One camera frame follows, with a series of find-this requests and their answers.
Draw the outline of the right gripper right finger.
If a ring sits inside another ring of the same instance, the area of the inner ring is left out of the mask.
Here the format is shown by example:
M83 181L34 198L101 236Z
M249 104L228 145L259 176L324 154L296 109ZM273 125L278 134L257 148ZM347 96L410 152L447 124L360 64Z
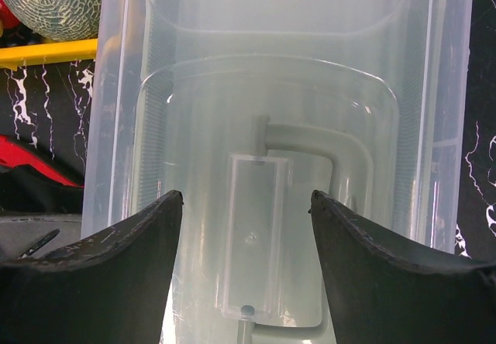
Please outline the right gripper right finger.
M444 253L322 191L310 215L339 343L493 343L495 265Z

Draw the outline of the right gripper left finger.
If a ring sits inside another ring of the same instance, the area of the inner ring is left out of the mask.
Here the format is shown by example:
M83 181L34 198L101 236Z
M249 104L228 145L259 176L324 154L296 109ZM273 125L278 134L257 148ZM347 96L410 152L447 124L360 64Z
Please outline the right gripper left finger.
M157 343L183 197L146 208L38 259L1 265L3 343Z

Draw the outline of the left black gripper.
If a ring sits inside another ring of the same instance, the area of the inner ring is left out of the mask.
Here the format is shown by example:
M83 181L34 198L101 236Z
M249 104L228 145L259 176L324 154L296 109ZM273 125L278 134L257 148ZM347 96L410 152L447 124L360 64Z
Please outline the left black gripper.
M1 136L1 258L40 257L81 238L84 180L34 146Z

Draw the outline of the clear plastic tool box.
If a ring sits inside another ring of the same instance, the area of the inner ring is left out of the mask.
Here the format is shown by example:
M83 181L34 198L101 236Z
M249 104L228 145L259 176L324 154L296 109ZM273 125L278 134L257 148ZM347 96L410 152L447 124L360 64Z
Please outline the clear plastic tool box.
M102 0L81 234L184 199L162 343L332 343L313 191L452 253L472 0Z

